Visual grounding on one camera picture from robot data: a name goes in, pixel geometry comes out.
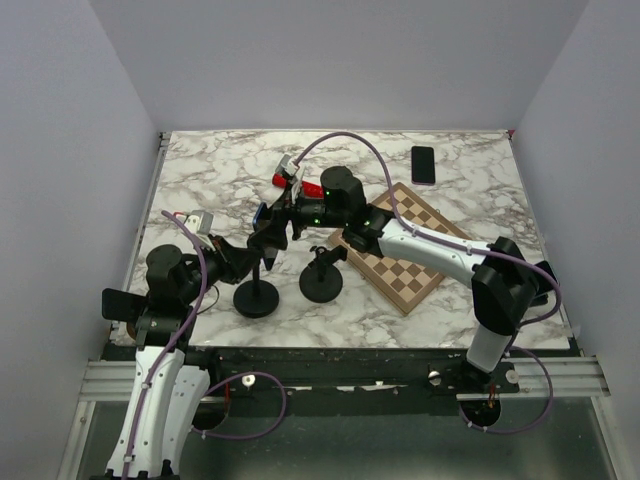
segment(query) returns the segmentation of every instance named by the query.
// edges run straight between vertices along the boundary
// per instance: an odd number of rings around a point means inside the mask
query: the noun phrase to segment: chessboard
[[[396,183],[393,192],[398,212],[407,220],[437,232],[469,238],[403,183]],[[383,193],[371,203],[391,210],[389,192]],[[331,234],[329,243],[333,246],[345,246],[348,250],[347,261],[403,315],[408,315],[444,279],[441,273],[406,260],[378,258],[357,252],[342,239],[341,229]]]

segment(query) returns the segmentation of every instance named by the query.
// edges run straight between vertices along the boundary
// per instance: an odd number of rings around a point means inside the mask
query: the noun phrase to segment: phone
[[[433,147],[411,147],[411,183],[435,185],[436,159]]]

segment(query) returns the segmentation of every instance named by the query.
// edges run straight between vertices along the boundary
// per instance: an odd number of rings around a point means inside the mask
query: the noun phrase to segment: white wall
[[[529,106],[516,159],[579,343],[640,473],[640,2],[591,0]]]
[[[54,479],[158,140],[86,0],[0,15],[0,477]]]
[[[92,5],[162,129],[507,129],[586,0]]]

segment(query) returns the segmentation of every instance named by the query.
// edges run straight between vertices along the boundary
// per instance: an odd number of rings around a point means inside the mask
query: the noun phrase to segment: marble tabletop
[[[192,248],[179,230],[160,215],[204,209],[214,213],[212,232],[244,246],[251,219],[261,201],[273,202],[271,185],[283,154],[295,156],[323,131],[174,132],[150,209],[134,269],[131,291],[144,293],[145,257],[154,247],[173,243]],[[360,132],[388,162],[393,182],[410,186],[426,202],[473,239],[514,239],[525,257],[542,259],[531,211],[506,134],[460,132]],[[435,149],[435,186],[411,184],[410,149]],[[367,148],[350,138],[334,138],[305,160],[305,179],[319,183],[332,165],[349,167],[374,199],[385,187],[382,169]],[[262,278],[280,292],[280,305],[268,317],[248,319],[233,308],[235,286],[218,284],[217,304],[198,316],[192,345],[273,347],[461,347],[470,345],[477,322],[471,292],[446,278],[408,316],[403,317],[351,266],[340,262],[344,289],[328,304],[311,303],[298,288],[301,269],[312,260],[312,245],[326,244],[332,230],[308,229],[290,241],[272,271]],[[212,290],[203,302],[215,300]],[[537,312],[546,307],[538,307]],[[568,348],[569,331],[560,315],[523,329],[517,345]],[[119,343],[126,342],[121,335]]]

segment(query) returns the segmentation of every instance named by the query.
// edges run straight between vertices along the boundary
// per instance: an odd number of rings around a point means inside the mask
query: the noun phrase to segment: purple cable
[[[282,408],[280,408],[280,414],[278,415],[278,418],[276,419],[276,421],[273,422],[273,424],[269,428],[267,428],[266,430],[263,430],[262,432],[258,432],[258,433],[252,433],[250,435],[225,435],[223,433],[214,433],[214,432],[210,432],[210,431],[207,431],[207,430],[198,430],[195,427],[192,428],[193,432],[199,433],[200,435],[206,435],[207,437],[222,438],[223,440],[253,440],[255,438],[263,437],[267,433],[271,433],[273,430],[275,430],[275,428],[278,425],[280,425],[280,422],[282,422],[282,420],[284,419],[284,414],[285,414],[285,412],[287,410],[287,392],[284,389],[284,385],[282,385],[280,380],[278,380],[276,377],[274,377],[270,373],[265,373],[265,372],[238,373],[237,375],[232,375],[229,378],[225,378],[220,383],[214,385],[209,390],[207,390],[207,392],[204,395],[207,396],[207,395],[215,392],[216,390],[218,390],[220,387],[224,387],[226,384],[231,383],[234,380],[237,380],[238,378],[242,378],[242,377],[247,376],[247,375],[255,375],[256,377],[268,378],[273,383],[275,383],[278,386],[278,388],[280,389],[280,394],[282,395]]]
[[[191,241],[193,244],[193,248],[196,250],[196,254],[198,255],[198,260],[200,262],[200,272],[202,275],[202,283],[200,284],[200,292],[198,293],[198,298],[196,299],[196,303],[191,310],[191,313],[185,320],[184,324],[180,329],[169,339],[169,342],[164,347],[158,358],[156,358],[155,362],[151,365],[149,372],[147,373],[147,377],[144,379],[144,383],[149,385],[151,388],[151,380],[158,370],[160,366],[160,362],[164,358],[164,356],[175,346],[178,342],[178,339],[187,331],[189,326],[193,323],[196,318],[198,310],[200,310],[200,306],[202,305],[202,300],[204,299],[205,294],[207,293],[207,264],[204,260],[204,255],[202,254],[202,250],[200,249],[200,241],[198,238],[192,234],[184,224],[178,220],[174,215],[167,212],[166,210],[162,210],[162,215],[167,217],[173,223],[175,223],[182,233]],[[138,433],[138,425],[140,424],[140,417],[142,416],[142,409],[144,408],[144,402],[147,398],[147,392],[149,388],[144,388],[140,392],[140,396],[138,397],[138,402],[136,404],[136,409],[133,413],[133,419],[131,421],[131,431],[129,432],[129,439],[127,441],[127,450],[125,452],[125,456],[132,457],[133,456],[133,446],[136,441],[136,434]],[[122,477],[121,480],[127,480],[129,478],[129,462],[126,462],[122,467]]]
[[[387,187],[389,190],[389,196],[391,197],[391,208],[393,210],[393,214],[396,217],[396,220],[398,221],[398,223],[405,228],[406,230],[410,231],[412,233],[412,235],[416,235],[420,238],[424,238],[425,240],[429,240],[430,242],[434,242],[437,243],[439,245],[445,246],[445,247],[449,247],[449,248],[453,248],[455,250],[459,250],[461,252],[467,252],[467,249],[465,247],[462,247],[460,245],[458,245],[457,243],[453,243],[450,242],[448,240],[444,240],[442,238],[438,238],[438,237],[434,237],[432,235],[429,235],[428,233],[424,233],[424,232],[420,232],[420,231],[413,231],[412,227],[410,225],[408,225],[405,220],[402,218],[402,216],[400,215],[400,212],[398,212],[398,203],[397,200],[395,198],[395,195],[393,194],[393,183],[391,182],[391,175],[389,174],[389,169],[387,168],[386,163],[384,162],[384,159],[382,158],[382,155],[380,155],[380,152],[376,149],[376,147],[373,146],[373,144],[371,142],[369,142],[366,138],[361,137],[360,135],[356,134],[356,133],[352,133],[352,132],[333,132],[333,133],[328,133],[327,135],[324,135],[320,138],[318,138],[317,140],[315,140],[314,142],[311,143],[311,145],[309,145],[307,148],[305,148],[302,153],[300,153],[300,155],[298,155],[298,158],[296,158],[294,160],[294,165],[298,166],[300,164],[300,162],[302,161],[302,159],[318,144],[329,140],[330,138],[334,138],[334,137],[350,137],[350,138],[354,138],[356,140],[359,140],[360,142],[364,143],[369,150],[371,150],[371,152],[376,156],[376,158],[378,159],[378,161],[380,162],[380,165],[382,166],[382,170],[384,171],[384,177],[386,179],[387,182]],[[499,258],[501,260],[507,260],[509,262],[513,262],[517,265],[521,265],[523,267],[526,267],[532,271],[534,271],[535,273],[537,273],[538,275],[540,275],[541,277],[543,277],[547,282],[549,282],[549,284],[553,287],[553,290],[555,291],[556,294],[556,303],[553,306],[553,308],[551,310],[549,310],[547,313],[540,315],[538,317],[532,318],[530,320],[525,320],[523,322],[520,323],[519,327],[525,326],[525,325],[530,325],[532,323],[536,323],[536,322],[540,322],[542,320],[546,320],[547,318],[555,315],[559,310],[560,310],[560,306],[562,305],[562,293],[560,292],[560,286],[558,285],[558,283],[555,281],[555,279],[549,275],[547,272],[545,272],[543,269],[541,269],[540,267],[537,267],[525,260],[522,260],[520,258],[516,258],[516,257],[512,257],[511,255],[505,255],[504,253],[500,253],[500,252],[494,252],[491,250],[484,250],[484,249],[480,249],[480,248],[472,248],[470,249],[470,252],[472,254],[476,254],[476,255],[484,255],[487,257],[494,257],[494,258]]]
[[[460,406],[458,408],[460,416],[462,417],[462,420],[464,420],[464,423],[466,423],[469,428],[473,428],[474,430],[478,430],[479,432],[492,433],[494,435],[514,435],[516,433],[526,432],[527,430],[531,430],[532,428],[537,427],[549,416],[549,413],[551,412],[551,407],[553,406],[553,382],[551,382],[551,375],[549,374],[549,370],[547,370],[547,367],[544,366],[544,363],[542,363],[542,360],[540,360],[540,358],[537,355],[535,355],[533,352],[530,352],[529,350],[525,350],[524,348],[520,348],[520,347],[511,347],[511,348],[524,353],[528,357],[533,358],[536,361],[536,363],[540,365],[540,368],[542,368],[542,371],[544,372],[544,376],[547,379],[547,383],[549,384],[549,398],[547,400],[547,405],[544,407],[544,410],[542,411],[540,416],[530,424],[525,425],[524,427],[510,428],[507,430],[494,430],[492,428],[485,428],[485,427],[481,427],[480,425],[476,425],[475,423],[471,422],[471,420],[467,418],[464,411],[462,410],[462,407]]]

